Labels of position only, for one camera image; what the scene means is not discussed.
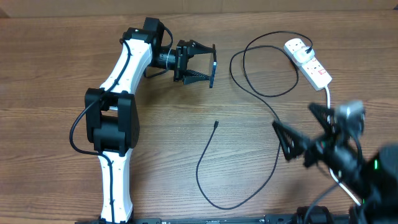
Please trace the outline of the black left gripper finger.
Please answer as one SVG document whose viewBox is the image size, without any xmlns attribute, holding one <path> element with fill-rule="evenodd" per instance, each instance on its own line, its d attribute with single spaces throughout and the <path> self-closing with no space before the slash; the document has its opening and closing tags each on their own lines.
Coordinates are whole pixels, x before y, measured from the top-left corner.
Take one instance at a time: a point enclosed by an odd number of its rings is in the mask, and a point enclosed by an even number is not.
<svg viewBox="0 0 398 224">
<path fill-rule="evenodd" d="M 184 85 L 188 85 L 199 81 L 209 81 L 210 76 L 198 71 L 187 70 L 184 72 L 182 80 Z"/>
<path fill-rule="evenodd" d="M 188 42 L 188 47 L 187 47 L 187 54 L 189 58 L 194 57 L 195 55 L 200 55 L 200 54 L 213 54 L 215 53 L 215 48 L 214 47 L 207 47 L 204 46 L 194 40 L 190 40 Z"/>
</svg>

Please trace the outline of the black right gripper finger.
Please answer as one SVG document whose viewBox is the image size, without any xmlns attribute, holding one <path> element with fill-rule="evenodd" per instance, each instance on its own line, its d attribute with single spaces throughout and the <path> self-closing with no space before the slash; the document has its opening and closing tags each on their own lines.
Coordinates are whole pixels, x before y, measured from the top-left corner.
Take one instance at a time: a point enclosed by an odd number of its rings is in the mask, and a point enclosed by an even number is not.
<svg viewBox="0 0 398 224">
<path fill-rule="evenodd" d="M 290 126 L 280 121 L 273 121 L 272 127 L 279 138 L 287 161 L 300 156 L 310 147 L 310 139 Z"/>
<path fill-rule="evenodd" d="M 317 121 L 321 124 L 324 131 L 328 134 L 333 133 L 333 125 L 330 121 L 333 121 L 335 111 L 334 109 L 327 108 L 327 106 L 320 105 L 318 103 L 310 103 L 308 106 Z"/>
</svg>

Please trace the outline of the blue smartphone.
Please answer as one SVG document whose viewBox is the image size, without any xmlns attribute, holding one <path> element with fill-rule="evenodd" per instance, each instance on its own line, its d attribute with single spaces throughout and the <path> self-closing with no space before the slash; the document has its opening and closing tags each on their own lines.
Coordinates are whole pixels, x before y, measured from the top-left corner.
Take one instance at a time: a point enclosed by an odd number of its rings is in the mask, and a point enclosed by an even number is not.
<svg viewBox="0 0 398 224">
<path fill-rule="evenodd" d="M 213 88 L 215 73 L 217 68 L 217 58 L 216 58 L 216 46 L 212 45 L 212 53 L 210 57 L 210 67 L 209 67 L 209 88 Z"/>
</svg>

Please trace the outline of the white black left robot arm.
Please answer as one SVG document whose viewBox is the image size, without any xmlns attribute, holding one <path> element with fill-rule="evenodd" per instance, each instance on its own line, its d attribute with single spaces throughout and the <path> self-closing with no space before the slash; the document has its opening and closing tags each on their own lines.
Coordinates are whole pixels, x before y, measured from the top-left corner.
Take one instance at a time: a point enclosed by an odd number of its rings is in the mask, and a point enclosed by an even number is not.
<svg viewBox="0 0 398 224">
<path fill-rule="evenodd" d="M 95 223 L 132 223 L 130 196 L 130 158 L 136 147 L 139 117 L 135 93 L 149 67 L 162 75 L 174 73 L 173 80 L 188 85 L 208 81 L 213 86 L 216 73 L 216 47 L 194 40 L 179 40 L 176 47 L 163 45 L 170 30 L 157 18 L 148 17 L 141 29 L 130 27 L 123 33 L 120 57 L 109 77 L 99 88 L 85 93 L 85 108 L 73 122 L 69 142 L 83 153 L 73 140 L 77 124 L 86 119 L 86 134 L 93 144 L 90 153 L 98 157 L 103 181 L 103 206 Z"/>
</svg>

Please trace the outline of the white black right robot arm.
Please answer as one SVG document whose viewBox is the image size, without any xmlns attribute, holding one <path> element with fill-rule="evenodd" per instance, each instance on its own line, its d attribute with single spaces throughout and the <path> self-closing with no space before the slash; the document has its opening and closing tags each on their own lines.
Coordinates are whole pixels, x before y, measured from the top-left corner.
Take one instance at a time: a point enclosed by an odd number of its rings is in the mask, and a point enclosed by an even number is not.
<svg viewBox="0 0 398 224">
<path fill-rule="evenodd" d="M 272 123 L 287 161 L 304 157 L 304 166 L 322 161 L 364 203 L 349 210 L 349 223 L 397 223 L 397 144 L 386 144 L 370 160 L 363 157 L 359 137 L 364 132 L 362 101 L 336 108 L 308 106 L 324 133 L 310 139 L 287 124 Z"/>
</svg>

